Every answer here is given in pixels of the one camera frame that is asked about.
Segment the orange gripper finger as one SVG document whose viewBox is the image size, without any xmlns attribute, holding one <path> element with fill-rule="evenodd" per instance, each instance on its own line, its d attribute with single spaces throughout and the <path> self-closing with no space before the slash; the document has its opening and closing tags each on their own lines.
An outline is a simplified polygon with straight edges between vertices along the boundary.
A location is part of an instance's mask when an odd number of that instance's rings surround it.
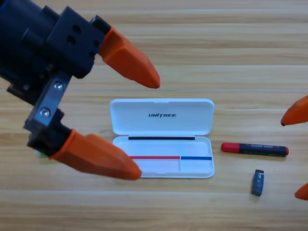
<svg viewBox="0 0 308 231">
<path fill-rule="evenodd" d="M 295 198 L 301 199 L 301 200 L 308 200 L 308 183 L 301 186 L 296 192 L 295 192 Z"/>
<path fill-rule="evenodd" d="M 74 129 L 62 148 L 51 155 L 80 172 L 122 180 L 137 180 L 142 171 L 122 149 L 96 134 L 81 135 Z"/>
<path fill-rule="evenodd" d="M 281 125 L 295 125 L 308 121 L 308 96 L 297 100 L 284 114 Z"/>
</svg>

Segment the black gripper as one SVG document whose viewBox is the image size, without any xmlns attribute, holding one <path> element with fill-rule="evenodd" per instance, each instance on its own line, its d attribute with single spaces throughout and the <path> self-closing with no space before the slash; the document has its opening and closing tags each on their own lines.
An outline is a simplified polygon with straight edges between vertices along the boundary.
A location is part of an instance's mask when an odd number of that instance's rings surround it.
<svg viewBox="0 0 308 231">
<path fill-rule="evenodd" d="M 30 0 L 1 1 L 0 75 L 10 94 L 33 106 L 24 124 L 29 147 L 51 156 L 64 145 L 71 129 L 61 124 L 58 106 L 71 78 L 91 71 L 99 48 L 102 60 L 123 77 L 160 87 L 148 56 L 114 27 L 104 38 L 94 22 L 70 7 L 56 13 Z"/>
</svg>

